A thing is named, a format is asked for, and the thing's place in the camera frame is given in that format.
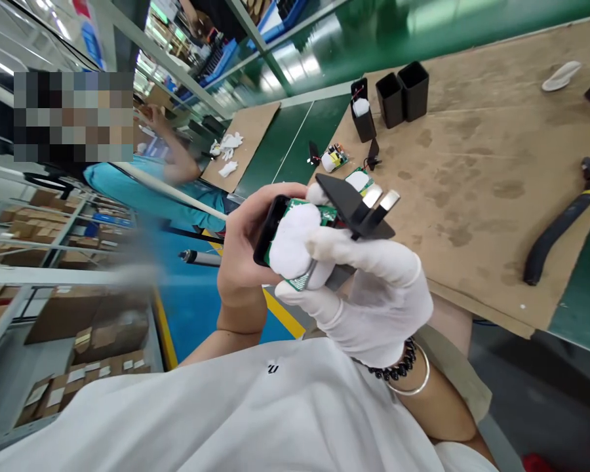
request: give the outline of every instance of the cardboard sheet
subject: cardboard sheet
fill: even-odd
[[[583,64],[571,83],[542,92],[569,60]],[[383,160],[372,174],[402,195],[386,220],[395,240],[420,255],[434,293],[529,337],[549,326],[590,230],[589,207],[553,247],[539,285],[522,282],[533,242],[583,190],[590,22],[423,64],[428,114],[391,130],[375,88],[389,71],[366,75]],[[337,177],[359,166],[370,145],[360,143],[349,109],[332,142],[352,158]]]
[[[243,143],[235,149],[234,156],[231,158],[232,161],[238,162],[238,168],[227,178],[222,178],[218,171],[225,166],[226,162],[219,156],[208,164],[201,178],[228,193],[236,190],[278,108],[280,103],[276,102],[237,111],[225,134],[239,132],[243,137]]]

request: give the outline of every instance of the white t-shirt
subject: white t-shirt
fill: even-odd
[[[166,374],[86,386],[0,470],[495,472],[433,446],[385,384],[332,341],[262,344]]]

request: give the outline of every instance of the hand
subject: hand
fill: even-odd
[[[256,241],[269,207],[278,195],[304,198],[306,186],[273,184],[253,193],[227,217],[223,259],[218,273],[219,290],[276,285],[282,278],[268,267],[254,262]]]
[[[164,107],[158,107],[157,105],[150,104],[148,106],[148,113],[141,113],[144,121],[149,128],[155,131],[160,136],[164,136],[167,132],[172,132],[172,128],[170,127],[170,123],[164,116],[162,109]]]
[[[316,193],[313,184],[308,199],[317,200],[311,198]],[[433,312],[418,255],[393,241],[352,241],[348,230],[329,227],[316,228],[306,248],[313,259],[357,269],[349,298],[343,300],[325,286],[297,292],[287,282],[275,288],[275,295],[308,312],[350,357],[369,367],[394,365],[406,339]]]

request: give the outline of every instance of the silver bangle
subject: silver bangle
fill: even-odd
[[[422,390],[424,390],[424,387],[426,386],[426,384],[428,383],[428,377],[431,376],[431,365],[428,362],[428,356],[426,355],[426,353],[424,352],[424,350],[422,349],[422,347],[415,343],[415,345],[420,349],[420,351],[422,352],[422,356],[424,357],[424,361],[426,362],[426,378],[424,379],[423,384],[421,384],[419,387],[417,387],[414,390],[398,390],[393,388],[389,382],[385,382],[385,384],[387,384],[387,386],[393,390],[394,392],[396,392],[398,395],[404,395],[405,397],[411,397],[413,395],[417,395],[419,392],[421,392]]]

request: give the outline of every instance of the black handle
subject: black handle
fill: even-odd
[[[64,182],[57,177],[51,177],[44,174],[25,172],[24,180],[40,187],[46,187],[52,190],[63,192],[60,197],[61,200],[67,200],[70,192],[74,190],[74,185]]]
[[[537,285],[542,277],[544,262],[555,241],[579,218],[579,215],[590,206],[590,190],[586,190],[575,198],[568,208],[538,237],[533,244],[524,265],[523,281],[529,285]]]

